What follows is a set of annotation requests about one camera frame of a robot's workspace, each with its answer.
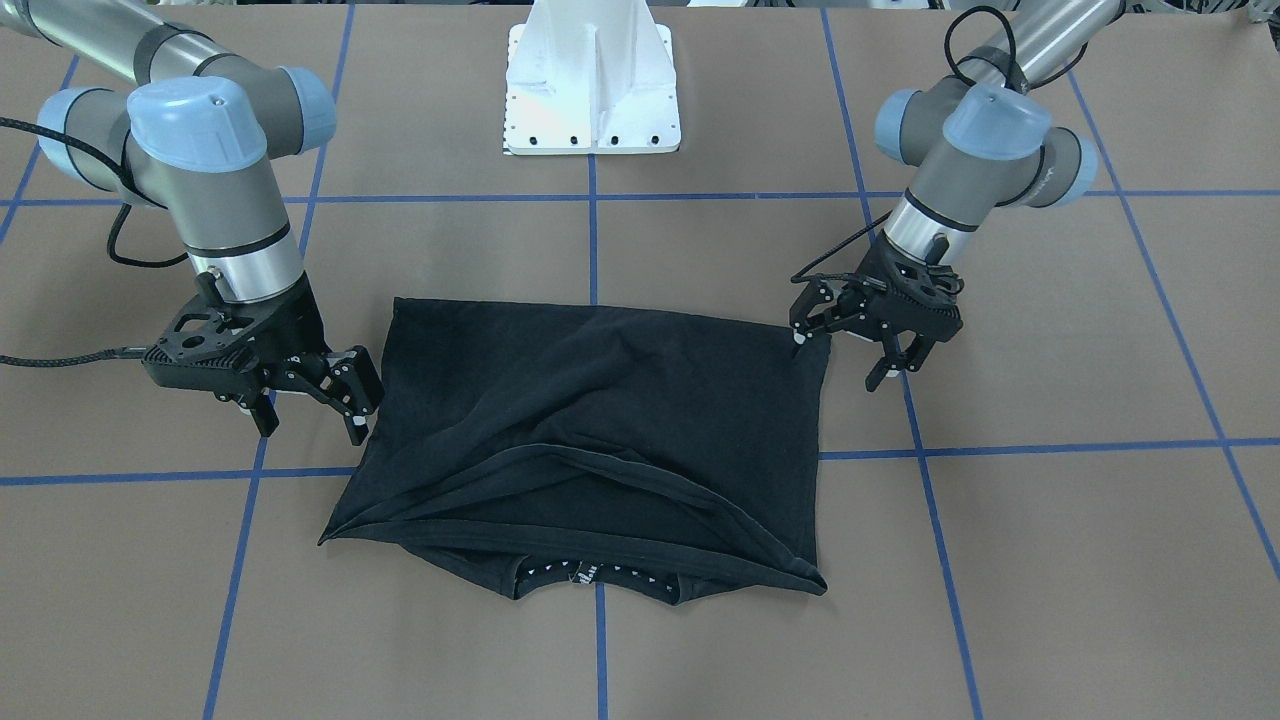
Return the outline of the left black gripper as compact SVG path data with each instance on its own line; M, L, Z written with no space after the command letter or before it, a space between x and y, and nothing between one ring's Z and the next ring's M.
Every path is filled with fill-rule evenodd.
M873 243L851 281L849 275L794 281L803 286L788 310L796 345L815 334L850 334L840 313L860 316L879 338L882 355L864 379L867 392L876 392L891 375L919 372L937 342L948 342L963 328L957 306L963 278L950 265L920 263L890 242ZM905 347L899 341L904 331L914 333Z

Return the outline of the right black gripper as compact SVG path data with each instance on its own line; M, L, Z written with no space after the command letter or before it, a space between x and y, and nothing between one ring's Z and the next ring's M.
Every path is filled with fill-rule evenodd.
M353 446L366 441L384 386L366 347L330 352L306 275L270 299L244 304L224 299L210 272L195 282L197 295L143 354L143 369L157 386L238 402L261 438L280 425L270 389L306 395L343 418Z

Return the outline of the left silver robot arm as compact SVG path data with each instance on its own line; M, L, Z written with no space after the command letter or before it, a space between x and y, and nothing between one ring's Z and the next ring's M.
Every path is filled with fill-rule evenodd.
M943 47L948 72L932 88L882 104L876 143L914 169L895 208L855 233L869 247L852 272L795 273L788 313L797 342L849 333L881 346L865 387L918 372L963 328L954 264L997 208L1056 208L1079 199L1098 170L1096 146L1053 124L1034 91L1065 76L1123 1L1042 1L1019 12L979 5L998 32L969 53Z

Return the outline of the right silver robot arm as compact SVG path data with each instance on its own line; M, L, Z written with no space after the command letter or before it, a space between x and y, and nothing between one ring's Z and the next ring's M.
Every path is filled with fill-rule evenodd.
M237 405L269 437L273 391L338 413L352 445L369 436L384 388L364 346L329 347L273 161L320 149L337 131L328 86L298 67L266 68L138 1L5 1L3 24L68 47L132 82L67 88L35 123L67 176L120 197L108 242L134 208L166 210L195 270L196 296L147 347L27 359L58 368L137 360L161 387Z

